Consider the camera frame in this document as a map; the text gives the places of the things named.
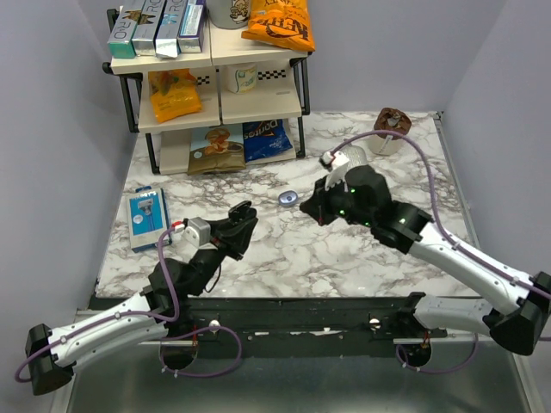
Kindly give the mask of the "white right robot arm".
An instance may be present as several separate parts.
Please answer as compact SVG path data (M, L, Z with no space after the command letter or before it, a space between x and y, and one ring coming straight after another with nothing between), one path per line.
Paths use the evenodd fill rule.
M550 317L549 274L528 274L457 237L446 238L435 217L393 200L384 176L369 166L318 179L300 210L319 225L343 219L367 227L381 244L441 269L479 294L473 302L418 295L395 318L402 335L451 328L490 336L515 354L533 354Z

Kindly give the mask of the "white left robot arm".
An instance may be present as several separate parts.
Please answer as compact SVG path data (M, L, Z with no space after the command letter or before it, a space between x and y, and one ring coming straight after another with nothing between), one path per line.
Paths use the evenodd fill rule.
M226 258L241 260L258 223L254 210L232 212L225 219L184 219L160 234L158 264L139 293L81 322L50 328L38 324L28 332L26 360L15 380L42 396L71 382L78 369L96 358L150 340L195 341L212 325L198 326L189 310L190 296L200 296ZM182 233L197 250L188 262L168 259L164 240Z

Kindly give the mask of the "lavender earbud charging case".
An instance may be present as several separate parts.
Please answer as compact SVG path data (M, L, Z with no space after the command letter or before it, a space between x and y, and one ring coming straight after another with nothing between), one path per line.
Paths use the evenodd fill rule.
M299 195L293 191L288 190L278 195L278 203L282 207L292 207L299 201Z

